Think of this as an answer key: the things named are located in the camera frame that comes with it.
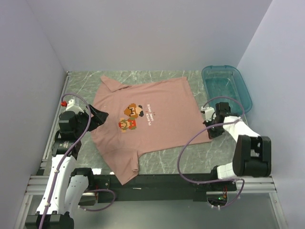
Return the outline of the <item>teal plastic basin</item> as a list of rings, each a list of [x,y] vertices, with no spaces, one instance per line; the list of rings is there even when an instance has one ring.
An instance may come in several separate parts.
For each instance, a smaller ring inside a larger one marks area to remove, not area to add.
[[[231,111],[242,114],[240,106],[228,99],[216,99],[219,96],[233,98],[240,102],[248,113],[253,106],[252,99],[241,73],[230,65],[206,66],[202,70],[202,79],[207,99],[213,99],[210,106],[215,107],[219,102],[228,102]]]

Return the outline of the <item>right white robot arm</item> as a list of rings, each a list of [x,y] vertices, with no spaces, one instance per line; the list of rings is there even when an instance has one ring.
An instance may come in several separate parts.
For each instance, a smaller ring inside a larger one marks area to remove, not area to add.
[[[216,104],[215,108],[202,107],[204,124],[210,139],[227,132],[236,142],[232,162],[217,166],[217,174],[209,178],[214,190],[225,186],[226,180],[236,177],[268,177],[271,174],[271,139],[253,131],[242,117],[231,111],[227,102]]]

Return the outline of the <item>pink printed t shirt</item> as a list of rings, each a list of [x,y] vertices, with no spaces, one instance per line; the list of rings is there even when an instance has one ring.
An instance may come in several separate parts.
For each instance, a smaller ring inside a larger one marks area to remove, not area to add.
[[[93,106],[108,117],[91,137],[122,185],[138,175],[142,155],[210,141],[186,77],[133,85],[107,76],[101,81]]]

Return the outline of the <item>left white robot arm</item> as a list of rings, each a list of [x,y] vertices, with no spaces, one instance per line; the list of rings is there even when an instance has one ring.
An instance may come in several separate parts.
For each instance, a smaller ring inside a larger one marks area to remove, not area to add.
[[[76,168],[76,161],[81,138],[103,125],[108,113],[92,105],[89,109],[87,113],[77,105],[67,105],[59,115],[48,183],[35,214],[26,217],[27,229],[72,229],[73,213],[83,193],[95,188],[92,169]]]

